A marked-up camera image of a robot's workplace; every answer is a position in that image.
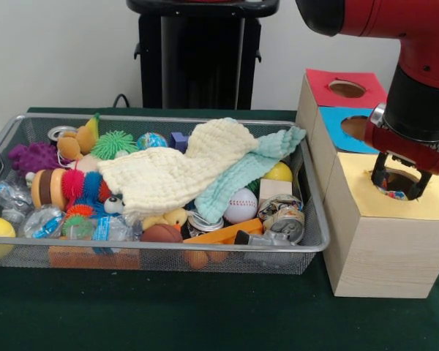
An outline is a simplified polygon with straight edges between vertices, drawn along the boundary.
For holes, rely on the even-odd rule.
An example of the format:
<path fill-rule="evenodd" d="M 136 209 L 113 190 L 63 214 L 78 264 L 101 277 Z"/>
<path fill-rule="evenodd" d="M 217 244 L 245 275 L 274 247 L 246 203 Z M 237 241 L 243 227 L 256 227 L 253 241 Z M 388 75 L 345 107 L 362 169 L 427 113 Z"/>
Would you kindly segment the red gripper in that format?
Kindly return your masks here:
<path fill-rule="evenodd" d="M 375 186 L 386 186 L 387 154 L 394 155 L 420 171 L 420 180 L 408 190 L 409 200 L 418 199 L 423 195 L 432 174 L 439 175 L 439 142 L 425 143 L 397 134 L 383 119 L 385 109 L 385 103 L 378 104 L 370 114 L 364 130 L 364 142 L 380 152 L 372 170 L 371 181 Z"/>

